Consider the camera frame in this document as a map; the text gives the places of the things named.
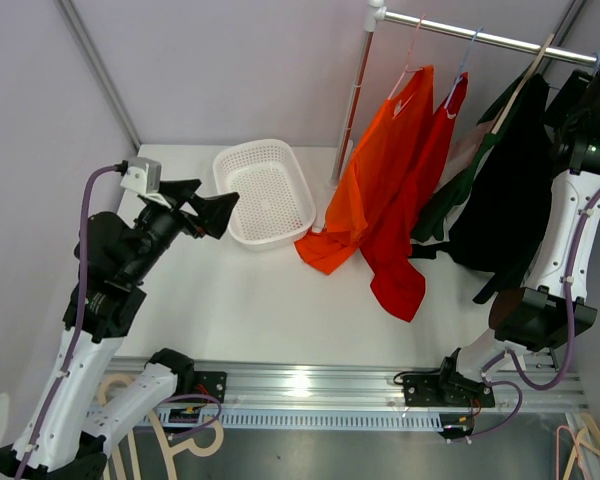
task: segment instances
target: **laundry basket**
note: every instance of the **laundry basket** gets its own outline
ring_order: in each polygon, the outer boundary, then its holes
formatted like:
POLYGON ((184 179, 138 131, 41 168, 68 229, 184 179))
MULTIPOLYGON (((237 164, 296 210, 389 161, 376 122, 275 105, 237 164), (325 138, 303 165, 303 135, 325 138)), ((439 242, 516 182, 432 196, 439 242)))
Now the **laundry basket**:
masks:
POLYGON ((219 193, 240 194, 229 233, 250 250, 293 243, 315 220, 316 207, 300 165, 280 140, 258 140, 220 152, 213 175, 219 193))

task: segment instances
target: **metal rod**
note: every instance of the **metal rod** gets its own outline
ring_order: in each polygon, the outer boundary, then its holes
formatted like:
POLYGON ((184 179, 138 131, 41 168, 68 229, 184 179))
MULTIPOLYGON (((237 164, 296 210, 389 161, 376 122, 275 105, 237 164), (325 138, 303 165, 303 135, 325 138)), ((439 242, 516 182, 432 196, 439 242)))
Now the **metal rod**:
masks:
MULTIPOLYGON (((397 23, 400 25, 407 25, 415 27, 420 19, 418 17, 410 17, 408 15, 401 15, 399 13, 386 12, 383 20, 391 23, 397 23)), ((423 20, 420 25, 422 30, 428 30, 430 32, 442 33, 444 35, 450 35, 452 37, 464 38, 470 40, 476 34, 474 30, 467 28, 455 27, 453 25, 447 25, 444 23, 432 22, 431 20, 423 20)), ((518 52, 530 53, 537 55, 542 48, 541 45, 535 43, 522 42, 520 40, 513 40, 511 38, 499 37, 497 35, 491 35, 489 33, 478 33, 476 42, 486 43, 487 45, 495 45, 509 50, 515 50, 518 52)), ((554 60, 560 60, 562 62, 573 63, 575 65, 582 65, 585 67, 593 67, 596 64, 596 57, 591 55, 581 55, 579 53, 570 52, 561 48, 549 47, 544 55, 546 58, 552 58, 554 60)))
MULTIPOLYGON (((571 30, 580 18, 582 10, 584 10, 584 7, 588 2, 589 0, 571 0, 564 13, 560 17, 560 20, 556 24, 556 27, 553 29, 553 31, 556 32, 556 36, 553 39, 552 45, 556 47, 561 47, 564 45, 569 33, 571 33, 571 30)), ((554 61, 555 60, 550 58, 545 58, 542 60, 542 63, 538 68, 538 72, 541 75, 546 75, 554 61)))
POLYGON ((360 88, 362 87, 362 79, 364 78, 364 71, 367 68, 367 59, 369 58, 369 50, 371 49, 371 40, 373 40, 373 32, 365 31, 364 41, 362 42, 362 50, 360 52, 360 60, 358 62, 358 71, 356 73, 356 79, 351 89, 351 96, 349 97, 349 108, 347 109, 347 115, 344 120, 344 129, 340 136, 340 144, 338 145, 338 153, 336 155, 336 162, 333 164, 333 173, 331 175, 330 183, 333 186, 338 185, 340 182, 340 176, 342 175, 342 169, 344 167, 344 157, 347 152, 347 143, 351 137, 351 127, 353 126, 353 119, 356 115, 356 107, 358 106, 358 98, 360 97, 360 88))
POLYGON ((111 107, 116 120, 118 120, 120 127, 126 134, 129 142, 136 149, 137 153, 140 149, 140 145, 142 145, 142 142, 138 137, 138 132, 136 131, 135 126, 131 121, 131 117, 127 113, 127 110, 122 103, 122 99, 120 98, 118 90, 113 84, 113 81, 111 80, 104 63, 102 62, 102 59, 96 50, 93 40, 91 40, 91 36, 89 35, 82 18, 80 18, 78 10, 76 9, 72 0, 56 0, 56 4, 60 10, 62 18, 67 25, 67 28, 75 39, 82 56, 84 57, 89 69, 98 82, 98 86, 100 87, 102 94, 111 107))

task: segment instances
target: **orange garment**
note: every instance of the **orange garment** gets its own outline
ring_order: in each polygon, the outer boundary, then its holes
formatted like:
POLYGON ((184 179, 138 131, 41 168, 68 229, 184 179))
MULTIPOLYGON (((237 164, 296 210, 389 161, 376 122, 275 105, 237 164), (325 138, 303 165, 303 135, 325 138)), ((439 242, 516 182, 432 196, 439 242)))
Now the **orange garment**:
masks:
POLYGON ((407 322, 413 320, 425 294, 425 279, 408 259, 411 229, 442 174, 467 84, 467 74, 463 73, 448 109, 444 109, 443 101, 436 110, 426 141, 414 152, 400 192, 387 205, 382 220, 361 247, 375 274, 371 290, 378 302, 391 315, 407 322))
POLYGON ((427 66, 376 113, 327 209, 325 230, 296 242, 305 262, 328 275, 353 255, 398 194, 432 116, 433 67, 427 66))

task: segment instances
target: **vertical pole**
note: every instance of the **vertical pole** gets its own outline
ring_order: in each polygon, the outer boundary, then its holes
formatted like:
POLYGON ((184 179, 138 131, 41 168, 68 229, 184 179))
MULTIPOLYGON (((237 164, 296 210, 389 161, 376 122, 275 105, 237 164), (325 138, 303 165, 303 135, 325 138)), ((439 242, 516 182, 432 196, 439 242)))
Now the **vertical pole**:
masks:
MULTIPOLYGON (((574 25, 578 22, 579 17, 588 2, 589 0, 571 0, 569 2, 569 5, 567 5, 567 8, 562 13, 560 20, 558 20, 557 25, 552 30, 553 32, 556 32, 552 46, 561 47, 564 45, 569 33, 571 33, 574 25)), ((545 58, 540 64, 538 72, 542 75, 546 75, 553 62, 553 59, 545 58)))
POLYGON ((356 72, 356 78, 351 89, 351 96, 349 97, 349 108, 347 108, 344 127, 342 134, 340 135, 338 153, 336 155, 336 161, 333 165, 333 173, 331 174, 331 180, 329 182, 334 187, 338 185, 338 182, 340 182, 340 176, 342 175, 342 169, 344 168, 344 157, 347 152, 347 143, 351 137, 351 127, 353 127, 353 119, 356 115, 356 107, 358 106, 358 98, 360 97, 362 79, 364 78, 364 71, 367 67, 367 59, 369 58, 369 50, 371 49, 372 39, 373 32, 365 32, 364 41, 362 42, 362 51, 360 52, 360 60, 358 61, 358 70, 356 72))
POLYGON ((116 120, 120 124, 122 131, 125 133, 129 143, 133 145, 133 148, 137 153, 142 144, 138 137, 138 132, 120 98, 118 90, 111 80, 111 76, 103 63, 102 58, 100 58, 100 54, 98 53, 78 10, 72 0, 56 0, 56 5, 58 6, 58 10, 64 19, 67 28, 73 35, 78 48, 87 62, 89 69, 93 73, 102 94, 111 107, 116 120))
POLYGON ((334 188, 338 186, 340 177, 342 176, 342 169, 344 168, 345 156, 347 154, 347 143, 349 143, 349 138, 351 138, 351 127, 353 127, 353 119, 356 116, 356 107, 358 106, 364 71, 367 68, 367 59, 369 58, 373 32, 376 29, 376 24, 384 18, 384 14, 387 11, 387 8, 384 6, 384 0, 367 0, 367 4, 367 16, 364 20, 365 35, 362 42, 362 49, 360 50, 358 69, 356 71, 356 78, 353 81, 351 96, 349 97, 349 107, 347 108, 347 115, 344 118, 338 153, 336 154, 336 161, 333 164, 333 173, 329 180, 329 185, 334 188))

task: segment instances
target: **plastic hanger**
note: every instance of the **plastic hanger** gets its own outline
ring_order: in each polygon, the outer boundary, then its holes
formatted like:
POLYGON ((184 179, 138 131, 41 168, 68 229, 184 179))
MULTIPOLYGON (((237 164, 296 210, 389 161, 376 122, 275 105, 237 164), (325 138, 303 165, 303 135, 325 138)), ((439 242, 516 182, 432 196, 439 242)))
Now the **plastic hanger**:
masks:
POLYGON ((571 450, 571 456, 569 458, 569 463, 567 465, 567 469, 564 472, 564 479, 567 480, 571 476, 571 471, 573 470, 573 463, 577 461, 578 467, 582 471, 582 475, 586 480, 591 480, 591 475, 589 474, 589 470, 584 465, 582 451, 580 450, 580 442, 582 441, 582 435, 587 430, 583 428, 580 433, 576 436, 575 432, 568 425, 560 425, 556 429, 556 480, 560 480, 560 432, 567 431, 571 435, 571 439, 573 440, 573 448, 571 450))
POLYGON ((478 30, 476 30, 476 33, 473 34, 473 37, 471 38, 471 41, 469 42, 469 46, 467 47, 467 51, 464 54, 464 58, 462 59, 462 63, 460 63, 460 66, 458 67, 458 73, 456 74, 456 78, 453 81, 453 86, 451 87, 451 92, 449 92, 449 95, 447 96, 447 101, 444 102, 444 109, 447 111, 447 115, 449 115, 449 102, 451 102, 451 99, 453 98, 453 93, 456 91, 456 87, 458 86, 458 84, 460 83, 460 79, 462 78, 462 72, 464 72, 464 65, 465 63, 467 63, 467 58, 469 58, 469 53, 471 52, 471 49, 473 48, 473 45, 476 42, 476 38, 478 37, 478 34, 484 30, 484 27, 480 27, 478 30))
POLYGON ((594 55, 596 56, 596 63, 593 66, 593 76, 595 77, 600 70, 600 52, 595 52, 594 55))
POLYGON ((391 90, 391 93, 389 94, 389 97, 387 98, 387 100, 391 100, 393 98, 393 95, 396 93, 398 86, 400 86, 400 83, 402 83, 402 79, 404 78, 404 76, 407 73, 409 73, 408 70, 409 70, 409 62, 411 61, 411 52, 413 51, 413 46, 416 43, 416 37, 418 36, 418 30, 420 30, 420 25, 422 25, 422 21, 425 18, 426 18, 426 15, 421 16, 420 21, 416 25, 416 30, 415 30, 415 32, 413 32, 413 37, 411 38, 411 45, 409 45, 409 51, 407 52, 407 64, 404 66, 404 69, 402 70, 402 73, 400 74, 400 78, 398 78, 398 81, 393 86, 393 89, 391 90))

